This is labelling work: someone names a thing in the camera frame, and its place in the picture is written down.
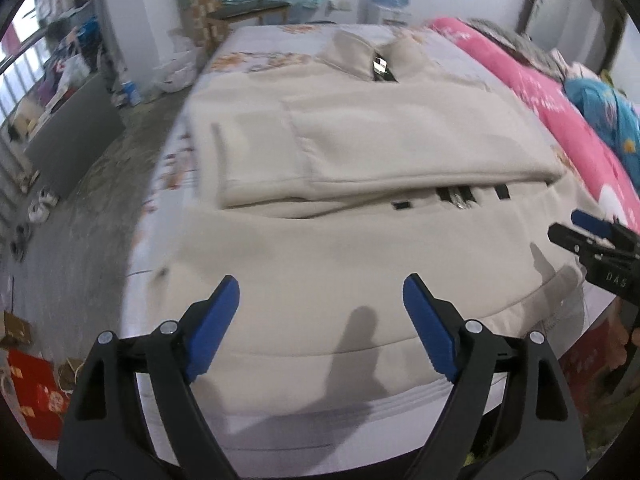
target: bed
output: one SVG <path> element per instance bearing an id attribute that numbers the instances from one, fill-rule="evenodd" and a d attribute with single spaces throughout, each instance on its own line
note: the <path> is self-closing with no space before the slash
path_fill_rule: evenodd
<path id="1" fill-rule="evenodd" d="M 567 99 L 561 84 L 521 65 L 460 20 L 439 18 L 430 27 L 511 88 L 553 134 L 600 205 L 640 232 L 640 200 L 631 180 L 616 155 Z"/>
<path id="2" fill-rule="evenodd" d="M 239 29 L 211 60 L 194 92 L 223 73 L 261 72 L 303 64 L 317 55 L 339 29 L 377 43 L 409 35 L 447 73 L 474 84 L 504 89 L 503 83 L 485 67 L 426 28 L 297 25 Z M 558 157 L 571 166 L 548 130 L 541 127 L 539 132 Z M 178 250 L 180 226 L 185 221 L 188 204 L 198 196 L 202 170 L 188 118 L 181 114 L 164 148 L 134 237 L 122 336 L 148 330 L 148 313 L 157 307 L 148 294 L 149 281 L 167 256 Z M 558 355 L 563 354 L 611 300 L 610 294 L 583 283 L 550 316 L 537 323 L 536 328 L 547 335 Z M 498 405 L 503 388 L 504 378 L 497 376 L 487 410 Z M 292 413 L 223 413 L 216 391 L 206 383 L 196 381 L 192 389 L 236 471 L 243 477 L 276 478 L 355 468 L 417 449 L 433 429 L 450 392 L 450 384 L 439 378 L 366 402 L 319 405 L 317 410 L 292 410 Z M 163 458 L 172 460 L 147 383 L 141 382 L 141 392 L 154 445 Z"/>

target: clutter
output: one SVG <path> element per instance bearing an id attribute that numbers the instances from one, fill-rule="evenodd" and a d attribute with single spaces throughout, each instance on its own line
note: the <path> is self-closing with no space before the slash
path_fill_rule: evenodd
<path id="1" fill-rule="evenodd" d="M 31 133 L 32 137 L 38 132 L 38 130 L 42 127 L 42 125 L 49 120 L 49 118 L 53 113 L 60 110 L 60 107 L 74 94 L 74 92 L 75 92 L 75 89 L 69 88 L 66 85 L 58 86 L 58 92 L 56 92 L 56 94 L 51 98 L 51 100 L 47 104 L 47 107 L 45 108 L 45 112 L 43 113 L 42 117 L 38 121 L 37 126 Z"/>
<path id="2" fill-rule="evenodd" d="M 107 52 L 102 42 L 102 32 L 98 19 L 93 15 L 93 6 L 87 4 L 84 8 L 89 8 L 89 16 L 85 21 L 81 22 L 77 31 L 78 46 L 80 53 L 87 62 L 91 72 L 100 70 L 100 65 L 111 64 L 111 56 Z"/>
<path id="3" fill-rule="evenodd" d="M 111 96 L 111 104 L 115 108 L 122 108 L 127 105 L 129 98 L 124 92 L 116 92 Z"/>
<path id="4" fill-rule="evenodd" d="M 30 346 L 31 325 L 10 312 L 0 316 L 0 347 L 14 348 L 18 345 Z"/>
<path id="5" fill-rule="evenodd" d="M 104 79 L 107 90 L 109 92 L 115 92 L 117 90 L 118 72 L 115 69 L 111 55 L 102 43 L 98 47 L 98 52 L 95 57 L 95 67 Z"/>
<path id="6" fill-rule="evenodd" d="M 38 200 L 29 206 L 29 221 L 32 224 L 43 224 L 49 219 L 49 208 Z"/>
<path id="7" fill-rule="evenodd" d="M 20 100 L 11 124 L 22 140 L 26 140 L 27 136 L 35 129 L 43 113 L 44 108 L 29 96 Z"/>
<path id="8" fill-rule="evenodd" d="M 196 47 L 189 38 L 180 34 L 172 36 L 175 54 L 171 60 L 156 68 L 156 86 L 163 92 L 179 92 L 191 86 L 204 64 L 204 50 Z"/>
<path id="9" fill-rule="evenodd" d="M 582 63 L 574 62 L 571 66 L 564 60 L 562 53 L 554 48 L 549 51 L 549 56 L 551 56 L 555 62 L 558 64 L 558 67 L 562 73 L 562 79 L 575 79 L 579 77 L 585 77 L 587 79 L 593 79 L 598 81 L 600 78 L 598 74 L 596 74 L 593 70 L 585 67 Z"/>
<path id="10" fill-rule="evenodd" d="M 68 358 L 63 365 L 58 367 L 58 384 L 61 390 L 72 392 L 76 388 L 83 365 L 82 359 Z"/>
<path id="11" fill-rule="evenodd" d="M 520 64 L 535 68 L 555 81 L 564 80 L 568 66 L 557 49 L 555 52 L 547 53 L 526 34 L 518 34 L 515 30 L 501 27 L 491 20 L 473 18 L 467 20 L 466 24 L 500 46 Z"/>
<path id="12" fill-rule="evenodd" d="M 57 49 L 44 65 L 44 78 L 40 82 L 36 94 L 40 104 L 45 107 L 45 112 L 52 113 L 53 107 L 60 102 L 66 91 L 69 90 L 68 85 L 61 83 L 67 57 L 66 49 L 65 51 Z M 67 73 L 67 79 L 69 79 L 70 74 L 71 72 Z"/>
<path id="13" fill-rule="evenodd" d="M 20 412 L 31 436 L 59 440 L 61 415 L 68 408 L 68 397 L 58 389 L 51 364 L 17 350 L 9 351 L 7 361 Z"/>
<path id="14" fill-rule="evenodd" d="M 89 77 L 91 70 L 82 54 L 75 54 L 64 62 L 64 69 L 58 87 L 80 88 Z"/>

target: plastic bag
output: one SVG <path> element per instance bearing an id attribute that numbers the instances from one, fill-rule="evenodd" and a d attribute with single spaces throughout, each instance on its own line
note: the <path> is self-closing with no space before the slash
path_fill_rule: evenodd
<path id="1" fill-rule="evenodd" d="M 172 58 L 156 67 L 156 86 L 163 92 L 179 92 L 191 86 L 198 77 L 204 50 L 196 47 L 189 38 L 181 34 L 173 34 L 175 54 Z"/>
<path id="2" fill-rule="evenodd" d="M 58 88 L 80 88 L 91 73 L 84 57 L 81 54 L 76 54 L 64 63 L 65 68 L 60 76 Z"/>

